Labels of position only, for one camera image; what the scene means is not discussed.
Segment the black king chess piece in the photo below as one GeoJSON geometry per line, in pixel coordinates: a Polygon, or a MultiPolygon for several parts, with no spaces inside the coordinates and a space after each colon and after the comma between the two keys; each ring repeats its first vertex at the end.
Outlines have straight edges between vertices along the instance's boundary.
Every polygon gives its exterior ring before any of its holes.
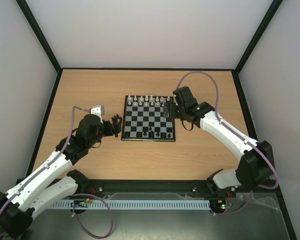
{"type": "Polygon", "coordinates": [[[154,133],[153,131],[151,131],[151,132],[149,133],[149,137],[150,137],[150,138],[154,138],[154,137],[155,137],[155,133],[154,133]]]}

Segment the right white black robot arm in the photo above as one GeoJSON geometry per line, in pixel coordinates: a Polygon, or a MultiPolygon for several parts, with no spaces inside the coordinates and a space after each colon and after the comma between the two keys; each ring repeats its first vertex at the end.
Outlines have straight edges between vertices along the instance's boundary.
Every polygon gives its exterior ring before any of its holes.
{"type": "Polygon", "coordinates": [[[243,186],[249,191],[263,184],[274,173],[273,150],[267,142],[259,142],[225,121],[207,102],[198,103],[189,87],[173,91],[176,102],[164,104],[164,116],[187,121],[218,139],[238,159],[236,169],[221,169],[208,181],[208,191],[219,196],[228,187],[243,186]]]}

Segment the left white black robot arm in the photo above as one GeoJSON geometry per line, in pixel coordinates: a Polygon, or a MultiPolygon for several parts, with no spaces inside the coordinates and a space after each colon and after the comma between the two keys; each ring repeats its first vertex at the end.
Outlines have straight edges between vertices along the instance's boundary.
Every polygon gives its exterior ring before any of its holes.
{"type": "Polygon", "coordinates": [[[72,167],[103,137],[118,136],[122,117],[103,120],[89,113],[71,127],[51,155],[34,172],[9,190],[0,191],[0,237],[23,234],[45,209],[65,197],[96,199],[87,193],[88,178],[72,167]]]}

